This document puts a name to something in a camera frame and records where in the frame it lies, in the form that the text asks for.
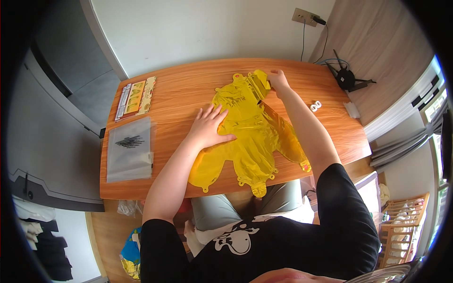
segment person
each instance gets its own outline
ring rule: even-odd
[[[224,195],[193,198],[197,229],[230,227],[188,261],[173,217],[183,201],[190,169],[200,150],[235,139],[232,134],[217,134],[228,111],[220,113],[220,106],[210,105],[206,111],[200,109],[149,190],[140,241],[142,282],[336,283],[374,269],[378,234],[332,139],[290,88],[282,70],[271,71],[268,80],[312,166],[320,225],[282,216],[242,220]],[[298,180],[268,187],[262,214],[293,209],[296,195],[301,195]]]

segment hand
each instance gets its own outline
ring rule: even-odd
[[[280,95],[285,90],[291,88],[282,70],[271,70],[270,74],[267,75],[267,79],[270,81],[271,87],[277,92],[278,98],[281,98]]]
[[[219,135],[217,133],[219,124],[228,114],[228,109],[220,113],[221,109],[222,105],[214,109],[214,104],[211,104],[205,112],[200,108],[185,141],[202,150],[215,144],[236,139],[233,134]]]

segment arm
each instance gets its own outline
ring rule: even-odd
[[[272,70],[268,80],[277,92],[277,97],[283,101],[317,183],[329,165],[341,163],[332,139],[302,98],[291,89],[282,70]]]
[[[162,219],[173,223],[186,192],[190,169],[200,150],[230,141],[233,134],[219,135],[217,128],[227,116],[228,110],[220,113],[222,106],[214,105],[197,114],[187,137],[178,146],[162,171],[160,171],[146,196],[142,223],[150,219]]]

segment white wall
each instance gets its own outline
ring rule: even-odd
[[[64,249],[69,263],[72,265],[72,280],[67,283],[81,283],[99,277],[101,272],[97,267],[88,236],[85,212],[55,208],[58,232],[55,236],[64,237],[67,248]]]
[[[398,138],[402,138],[417,129],[424,127],[420,113],[414,113],[410,118],[396,126],[394,129],[376,140],[378,145],[383,145]],[[435,193],[434,166],[429,143],[407,156],[405,159],[392,164],[385,170],[387,186],[391,199],[412,197],[429,192],[426,207],[426,220],[416,256],[422,256],[428,243],[431,222],[434,213]]]
[[[128,77],[210,59],[300,60],[304,25],[294,9],[327,21],[335,0],[91,0]],[[305,27],[303,61],[323,25]]]

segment gray pants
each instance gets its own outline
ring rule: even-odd
[[[267,187],[258,215],[291,211],[302,205],[300,180]],[[213,230],[242,220],[224,194],[192,198],[195,227]]]

